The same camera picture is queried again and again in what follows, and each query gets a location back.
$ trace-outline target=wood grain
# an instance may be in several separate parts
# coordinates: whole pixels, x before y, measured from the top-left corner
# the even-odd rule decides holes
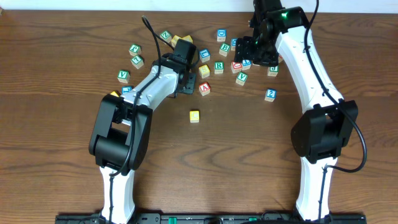
[[[290,129],[301,116],[285,65],[276,78],[252,67],[244,86],[218,54],[216,30],[251,35],[250,13],[6,11],[0,17],[0,220],[53,223],[59,213],[91,213],[103,206],[103,183],[88,141],[102,97],[121,84],[137,85],[156,59],[145,14],[156,32],[191,35],[223,75],[206,81],[211,94],[179,95],[155,111],[148,153],[136,172],[138,207],[165,213],[291,210],[299,193],[300,160]],[[398,16],[319,14],[318,53],[333,83],[359,106],[369,146],[357,174],[334,171],[332,212],[363,212],[369,223],[398,219]],[[142,46],[145,65],[132,67],[128,48]],[[161,51],[170,49],[161,44]],[[198,77],[197,85],[202,80]],[[264,101],[275,88],[275,102]],[[190,124],[188,112],[201,121]],[[359,164],[353,134],[339,164]]]

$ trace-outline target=alphabet block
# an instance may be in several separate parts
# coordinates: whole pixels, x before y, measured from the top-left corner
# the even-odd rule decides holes
[[[209,83],[205,82],[199,85],[199,92],[202,96],[205,96],[210,93],[210,86]]]
[[[273,102],[276,98],[276,90],[268,89],[266,93],[266,101]]]
[[[133,45],[131,45],[131,47],[129,49],[129,52],[130,52],[131,56],[140,55],[141,54],[141,47],[138,46],[137,44],[133,44]]]
[[[267,75],[275,77],[276,75],[278,75],[278,71],[279,71],[279,67],[278,66],[268,67]]]
[[[221,44],[219,53],[220,53],[220,55],[226,57],[228,55],[230,49],[231,49],[231,46],[229,44],[223,43],[223,44]]]
[[[236,40],[237,40],[238,38],[232,38],[231,39],[231,50],[235,50],[235,48],[236,48]]]
[[[138,55],[131,59],[131,63],[133,66],[135,66],[136,69],[139,69],[144,65],[144,61]]]
[[[193,43],[192,37],[190,35],[186,35],[185,37],[182,37],[182,39]]]
[[[242,70],[242,64],[241,63],[232,62],[231,63],[231,70],[232,70],[233,74],[240,72]]]
[[[132,90],[132,86],[124,86],[122,87],[122,94],[128,93]]]
[[[207,49],[203,49],[199,52],[200,60],[202,63],[207,62],[210,60],[210,52]]]
[[[242,61],[242,65],[243,65],[242,71],[243,71],[243,70],[250,69],[250,67],[251,67],[251,61],[250,61],[250,60],[243,60],[243,61]]]
[[[129,80],[130,80],[129,72],[120,70],[119,75],[118,75],[118,80],[119,80],[119,82],[122,82],[122,83],[129,83]]]
[[[207,65],[199,67],[199,73],[201,78],[206,78],[210,76],[210,69]]]
[[[163,31],[163,33],[160,34],[160,37],[164,39],[167,43],[170,43],[170,41],[172,41],[172,35],[167,30]]]
[[[283,62],[283,61],[284,61],[284,58],[282,58],[282,56],[279,55],[279,57],[278,57],[278,63],[281,63],[281,62]]]
[[[172,39],[172,46],[175,47],[175,45],[177,44],[177,41],[181,39],[181,37],[174,35],[173,39]]]
[[[239,72],[238,76],[236,77],[236,83],[239,85],[244,85],[246,80],[248,79],[248,75],[243,72]]]
[[[222,74],[222,73],[224,73],[224,62],[215,62],[214,74]]]
[[[224,42],[226,39],[226,29],[217,30],[217,42]]]
[[[199,111],[189,111],[189,120],[191,123],[199,123]]]

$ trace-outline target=black cable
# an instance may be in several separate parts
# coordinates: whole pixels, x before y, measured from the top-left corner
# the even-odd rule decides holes
[[[326,173],[327,173],[327,168],[332,168],[332,169],[336,169],[336,170],[340,170],[346,173],[355,173],[360,171],[366,163],[366,159],[368,158],[368,149],[366,147],[366,143],[365,143],[365,139],[363,138],[362,132],[359,129],[358,125],[355,123],[355,121],[352,119],[352,117],[347,113],[347,111],[341,107],[341,105],[330,95],[328,89],[325,87],[325,85],[322,82],[322,79],[320,78],[317,69],[315,68],[315,65],[312,61],[311,55],[310,55],[310,51],[309,51],[309,46],[308,46],[308,33],[310,32],[310,28],[311,25],[313,23],[313,21],[315,20],[315,16],[317,15],[318,12],[318,8],[319,8],[319,0],[317,0],[317,5],[315,6],[315,11],[313,13],[313,16],[311,18],[311,21],[307,27],[307,29],[305,30],[305,35],[304,35],[304,50],[305,53],[307,54],[308,57],[308,61],[310,62],[311,68],[323,90],[323,93],[335,104],[335,106],[341,111],[341,113],[347,118],[347,120],[349,121],[350,124],[353,125],[355,131],[358,134],[359,140],[361,141],[361,145],[362,145],[362,150],[363,150],[363,157],[362,157],[362,162],[361,164],[355,168],[355,169],[345,169],[342,167],[338,167],[338,166],[331,166],[331,165],[326,165],[323,168],[323,178],[322,178],[322,186],[321,186],[321,196],[320,196],[320,200],[319,200],[319,213],[318,213],[318,221],[320,222],[320,217],[321,217],[321,208],[322,208],[322,198],[323,198],[323,188],[325,186],[325,179],[326,179]]]
[[[169,43],[167,43],[166,41],[164,41],[163,39],[161,39],[153,30],[152,26],[150,25],[148,19],[146,18],[146,16],[142,16],[141,17],[142,22],[144,23],[144,25],[149,29],[149,31],[152,33],[152,35],[154,36],[154,40],[155,40],[155,44],[156,44],[156,49],[157,49],[157,56],[158,56],[158,61],[159,61],[159,66],[158,66],[158,71],[156,73],[156,75],[149,80],[148,83],[146,83],[139,91],[137,91],[134,102],[133,102],[133,107],[132,107],[132,119],[131,119],[131,140],[130,140],[130,146],[129,146],[129,150],[127,152],[126,158],[123,162],[123,165],[120,167],[120,169],[118,171],[116,171],[114,174],[110,174],[110,186],[109,186],[109,223],[112,223],[112,211],[113,211],[113,200],[112,200],[112,192],[113,192],[113,179],[114,177],[116,177],[117,175],[119,175],[129,164],[130,161],[130,157],[132,154],[132,149],[133,149],[133,145],[134,145],[134,136],[136,135],[136,110],[137,110],[137,102],[138,99],[141,97],[141,93],[153,82],[155,81],[159,75],[160,75],[160,69],[162,68],[162,57],[160,56],[160,47],[159,47],[159,43],[157,42],[157,38],[159,38],[160,40],[162,40],[163,42],[165,42],[166,44],[169,45]]]
[[[147,25],[145,22],[144,22],[144,25],[149,29],[149,30],[151,30],[152,29],[152,27],[149,25]],[[171,49],[173,49],[174,50],[174,47],[171,45],[171,44],[169,44],[166,40],[164,40],[164,39],[162,39],[161,37],[159,37],[159,35],[157,35],[155,32],[153,32],[152,33],[152,35],[155,35],[159,40],[161,40],[161,41],[163,41],[163,43],[165,43],[165,44],[167,44]]]

